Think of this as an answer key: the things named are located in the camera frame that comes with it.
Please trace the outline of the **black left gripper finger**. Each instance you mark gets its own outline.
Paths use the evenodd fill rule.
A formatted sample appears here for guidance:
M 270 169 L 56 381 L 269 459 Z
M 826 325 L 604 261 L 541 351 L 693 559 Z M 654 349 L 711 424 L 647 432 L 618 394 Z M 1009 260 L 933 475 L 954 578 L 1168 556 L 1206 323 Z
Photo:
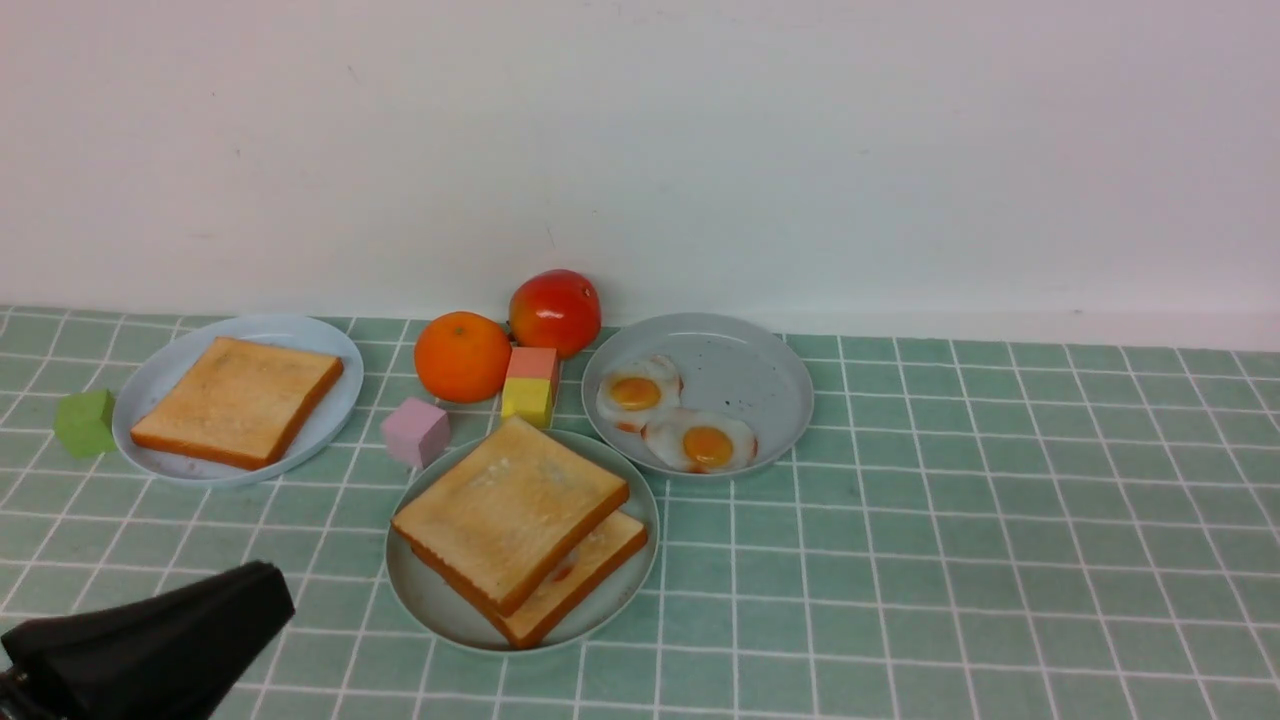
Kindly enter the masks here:
M 294 616 L 264 561 L 3 635 L 5 719 L 209 719 Z

